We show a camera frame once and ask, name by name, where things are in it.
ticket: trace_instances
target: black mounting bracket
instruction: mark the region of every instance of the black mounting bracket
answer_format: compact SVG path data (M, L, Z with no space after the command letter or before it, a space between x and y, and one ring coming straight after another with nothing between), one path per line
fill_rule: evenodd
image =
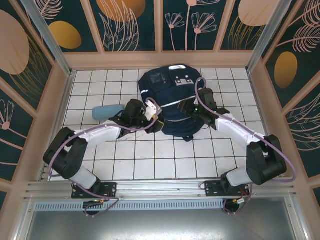
M227 197L227 196L241 197L243 193L239 188L243 190L243 192L245 192L247 195L250 194L249 187L247 184L241 184L239 186L230 188L228 193L226 193L222 188L220 180L204 182L204 190L205 190L205 195L207 197Z
M112 197L114 198L117 193L117 183L116 182L101 182L99 189L95 192L96 195ZM72 199L100 199L99 197L92 196L84 192L76 184L72 185Z

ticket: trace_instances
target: backpack strap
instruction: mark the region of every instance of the backpack strap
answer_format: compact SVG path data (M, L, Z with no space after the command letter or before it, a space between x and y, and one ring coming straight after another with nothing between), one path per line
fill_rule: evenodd
M183 140L185 140L186 142L190 142L190 141L192 141L193 139L194 139L194 136L193 136L193 135L183 137Z

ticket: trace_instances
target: grid floor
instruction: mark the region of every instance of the grid floor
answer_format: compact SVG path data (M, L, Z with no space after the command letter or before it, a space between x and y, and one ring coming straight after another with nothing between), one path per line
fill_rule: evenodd
M244 68L197 68L214 92L218 107L264 134L257 104ZM92 109L126 105L140 99L138 79L149 69L94 70L76 73L63 126L72 130L100 124ZM194 140L144 131L87 149L83 166L101 180L212 178L241 167L246 151L228 136L204 126ZM61 177L52 180L63 180Z

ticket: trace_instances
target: light blue foam roller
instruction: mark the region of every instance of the light blue foam roller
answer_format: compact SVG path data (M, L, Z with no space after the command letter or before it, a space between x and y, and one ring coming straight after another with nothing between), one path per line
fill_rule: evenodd
M122 104L109 105L109 106L97 106L92 110L92 117L97 121L106 121L109 118L114 117L120 111L124 110L125 107Z

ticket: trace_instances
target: navy backpack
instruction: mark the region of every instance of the navy backpack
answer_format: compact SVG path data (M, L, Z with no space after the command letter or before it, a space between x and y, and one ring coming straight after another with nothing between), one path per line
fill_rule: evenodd
M153 98L162 108L159 116L164 123L162 132L183 138L186 142L194 139L204 125L202 120L195 120L178 110L178 105L185 99L195 98L195 82L200 73L187 65L164 66L146 72L139 80L142 100ZM201 81L198 88L203 88Z

